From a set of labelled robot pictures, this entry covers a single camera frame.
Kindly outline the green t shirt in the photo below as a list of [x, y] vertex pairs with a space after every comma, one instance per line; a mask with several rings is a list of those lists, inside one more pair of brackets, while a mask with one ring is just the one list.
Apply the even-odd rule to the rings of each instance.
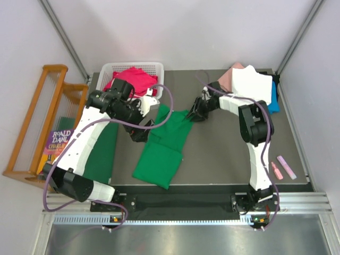
[[172, 111], [168, 121], [152, 129], [132, 177], [165, 190], [183, 161], [183, 147], [193, 122], [188, 110]]

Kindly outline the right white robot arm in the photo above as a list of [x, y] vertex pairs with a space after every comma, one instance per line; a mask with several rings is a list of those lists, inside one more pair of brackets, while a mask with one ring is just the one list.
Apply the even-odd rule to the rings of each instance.
[[251, 175], [248, 204], [254, 210], [262, 209], [273, 197], [273, 183], [269, 178], [269, 147], [274, 125], [265, 101], [237, 96], [224, 91], [215, 81], [202, 90], [186, 118], [192, 122], [208, 119], [210, 112], [221, 109], [239, 118], [240, 134], [250, 155]]

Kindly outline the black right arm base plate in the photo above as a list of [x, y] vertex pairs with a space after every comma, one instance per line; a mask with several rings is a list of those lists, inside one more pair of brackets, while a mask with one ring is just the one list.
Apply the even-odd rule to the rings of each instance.
[[246, 193], [232, 194], [230, 199], [233, 211], [239, 214], [264, 213], [267, 211], [273, 213], [278, 204], [276, 194], [274, 194], [272, 198], [262, 202], [251, 201]]

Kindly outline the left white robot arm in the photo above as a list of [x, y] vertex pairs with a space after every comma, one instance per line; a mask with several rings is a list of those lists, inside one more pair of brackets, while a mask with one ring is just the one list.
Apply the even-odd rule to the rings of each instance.
[[110, 120], [125, 122], [124, 128], [135, 142], [146, 142], [149, 131], [140, 123], [151, 109], [159, 105], [159, 100], [147, 89], [144, 96], [134, 98], [132, 84], [115, 79], [106, 91], [94, 90], [90, 93], [81, 119], [61, 154], [46, 163], [42, 172], [50, 177], [50, 187], [79, 202], [101, 200], [108, 210], [120, 206], [120, 197], [115, 189], [84, 177], [88, 158]]

